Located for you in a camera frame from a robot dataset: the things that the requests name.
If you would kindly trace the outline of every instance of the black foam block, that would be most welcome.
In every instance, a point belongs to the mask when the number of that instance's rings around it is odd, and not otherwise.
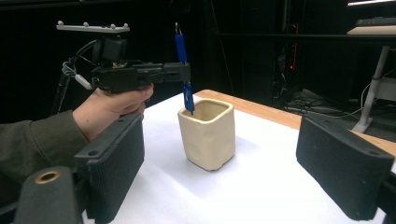
[[[297,161],[354,220],[375,216],[376,199],[393,156],[323,116],[304,116]]]
[[[75,157],[78,175],[90,184],[88,218],[109,223],[134,182],[145,156],[140,115],[122,117]]]
[[[81,223],[73,185],[67,167],[50,167],[30,175],[23,182],[13,223]]]

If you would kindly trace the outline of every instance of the human hand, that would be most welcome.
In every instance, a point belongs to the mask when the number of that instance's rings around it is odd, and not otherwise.
[[[136,91],[112,94],[96,89],[87,100],[73,111],[73,118],[88,141],[92,141],[114,120],[122,115],[143,112],[145,101],[151,97],[154,85]]]

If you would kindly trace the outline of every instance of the monitor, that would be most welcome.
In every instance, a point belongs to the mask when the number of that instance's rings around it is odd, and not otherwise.
[[[348,0],[348,7],[374,7],[394,4],[396,0]]]

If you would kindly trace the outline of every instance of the table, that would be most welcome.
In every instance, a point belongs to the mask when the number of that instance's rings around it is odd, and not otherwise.
[[[348,35],[395,35],[396,26],[363,26],[356,27],[350,30]],[[361,118],[353,127],[352,131],[357,133],[364,133],[373,121],[370,118],[370,112],[375,102],[375,98],[396,101],[396,79],[388,78],[383,75],[385,62],[388,58],[390,46],[382,47],[381,55],[375,69],[375,73],[370,83],[370,89],[367,92],[366,100],[364,102],[363,110],[361,111]]]
[[[215,91],[201,97],[233,102],[235,155],[214,172],[197,167],[178,127],[182,94],[149,107],[145,162],[112,223],[355,223],[297,162],[299,116]],[[383,218],[378,209],[360,223]]]
[[[234,107],[238,110],[244,111],[262,119],[269,119],[271,121],[291,127],[296,130],[300,130],[301,116],[299,115],[284,112],[270,106],[256,104],[217,91],[203,90],[197,92],[195,95],[202,98],[212,98],[225,101],[233,104]],[[396,143],[373,137],[364,133],[353,133],[396,157]]]

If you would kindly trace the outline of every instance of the cream ceramic cup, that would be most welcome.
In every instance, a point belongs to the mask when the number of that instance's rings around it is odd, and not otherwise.
[[[184,151],[197,166],[218,170],[235,153],[233,105],[212,99],[194,105],[193,115],[185,108],[177,113]]]

